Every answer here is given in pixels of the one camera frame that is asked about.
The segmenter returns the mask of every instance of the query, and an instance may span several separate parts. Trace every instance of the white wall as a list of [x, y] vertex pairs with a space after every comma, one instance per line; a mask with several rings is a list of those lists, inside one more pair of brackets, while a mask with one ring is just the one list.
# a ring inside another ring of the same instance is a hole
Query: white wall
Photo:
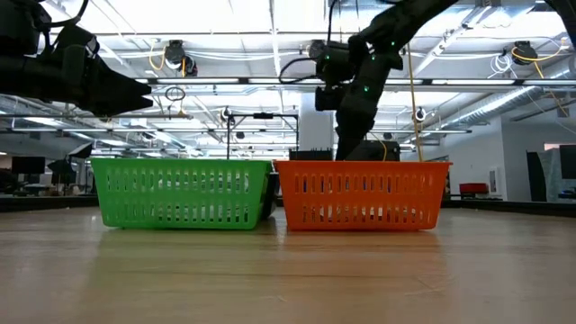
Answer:
[[[460, 184], [490, 181], [490, 171], [497, 167], [500, 172], [501, 198], [507, 200], [506, 171], [500, 117], [490, 120], [487, 126], [471, 127], [472, 134], [448, 135], [439, 147], [424, 147], [424, 159], [448, 156], [452, 194], [460, 193]], [[402, 155], [402, 160], [418, 160], [418, 154]]]
[[[545, 143], [576, 143], [576, 134], [570, 133], [555, 123], [555, 115], [556, 112], [549, 112], [526, 121], [502, 123], [506, 182], [510, 201], [530, 202], [532, 200], [527, 152], [543, 152]], [[573, 118], [571, 121], [565, 119], [561, 121], [576, 131]]]

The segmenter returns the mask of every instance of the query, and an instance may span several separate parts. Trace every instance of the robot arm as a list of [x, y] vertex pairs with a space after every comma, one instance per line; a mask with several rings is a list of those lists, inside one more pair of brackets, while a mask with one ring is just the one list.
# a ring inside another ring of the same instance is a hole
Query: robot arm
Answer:
[[[420, 27], [456, 1], [401, 1], [376, 15], [367, 28], [348, 40], [351, 61], [358, 68], [336, 112], [337, 159], [345, 159], [374, 126], [390, 70], [403, 68], [399, 51]], [[367, 51], [366, 43], [372, 44], [372, 52]]]
[[[336, 110], [337, 160], [346, 159], [374, 126], [377, 105], [391, 69], [403, 69], [399, 51], [429, 20], [457, 0], [403, 0], [376, 15], [348, 44], [329, 41], [316, 58], [318, 110]], [[562, 17], [576, 41], [575, 0], [546, 0]]]
[[[76, 26], [86, 9], [52, 22], [38, 0], [0, 0], [0, 94], [72, 103], [95, 116], [150, 107], [151, 88], [112, 71], [98, 56], [96, 37]], [[54, 43], [50, 28], [64, 27]], [[40, 35], [44, 51], [36, 56]]]

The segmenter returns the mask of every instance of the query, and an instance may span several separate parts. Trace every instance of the wooden table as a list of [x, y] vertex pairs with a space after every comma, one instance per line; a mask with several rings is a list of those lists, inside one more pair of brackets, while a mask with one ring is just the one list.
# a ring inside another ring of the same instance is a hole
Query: wooden table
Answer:
[[0, 323], [574, 323], [576, 220], [445, 210], [436, 230], [106, 229], [0, 215]]

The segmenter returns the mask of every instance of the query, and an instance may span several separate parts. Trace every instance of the orange basket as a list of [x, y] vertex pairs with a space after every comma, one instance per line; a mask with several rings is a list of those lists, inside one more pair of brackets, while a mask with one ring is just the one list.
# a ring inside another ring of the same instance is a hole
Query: orange basket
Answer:
[[449, 162], [276, 161], [289, 230], [431, 230]]

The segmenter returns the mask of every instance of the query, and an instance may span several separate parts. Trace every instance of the plastic basket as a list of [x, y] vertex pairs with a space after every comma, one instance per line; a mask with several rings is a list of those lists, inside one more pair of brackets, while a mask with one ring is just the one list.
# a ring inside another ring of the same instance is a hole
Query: plastic basket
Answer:
[[290, 230], [430, 230], [450, 163], [277, 161]]
[[251, 230], [265, 199], [266, 161], [92, 159], [103, 223], [149, 229]]

